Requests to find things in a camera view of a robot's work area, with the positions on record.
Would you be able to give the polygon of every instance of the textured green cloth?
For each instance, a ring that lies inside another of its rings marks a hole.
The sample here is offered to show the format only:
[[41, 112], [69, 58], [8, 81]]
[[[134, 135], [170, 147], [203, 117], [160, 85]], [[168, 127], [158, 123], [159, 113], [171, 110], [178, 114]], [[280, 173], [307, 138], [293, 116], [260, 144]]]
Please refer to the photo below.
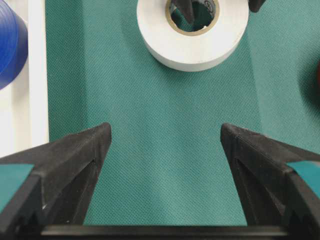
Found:
[[32, 164], [0, 164], [0, 213], [33, 169]]
[[87, 224], [246, 224], [230, 122], [320, 152], [320, 1], [267, 0], [236, 51], [187, 73], [147, 51], [136, 0], [47, 0], [50, 139], [112, 126]]

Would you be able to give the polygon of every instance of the teal pad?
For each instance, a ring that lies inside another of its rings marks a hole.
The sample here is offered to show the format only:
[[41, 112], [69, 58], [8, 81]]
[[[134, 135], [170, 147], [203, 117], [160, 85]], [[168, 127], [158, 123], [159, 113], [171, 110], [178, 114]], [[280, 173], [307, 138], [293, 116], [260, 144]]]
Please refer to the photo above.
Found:
[[320, 162], [297, 161], [289, 162], [287, 165], [293, 168], [320, 198]]
[[46, 1], [50, 140], [112, 126], [86, 223], [245, 225], [221, 124], [320, 152], [320, 1], [266, 1], [236, 51], [194, 73], [150, 55], [136, 6]]
[[0, 213], [30, 174], [32, 164], [0, 164]]

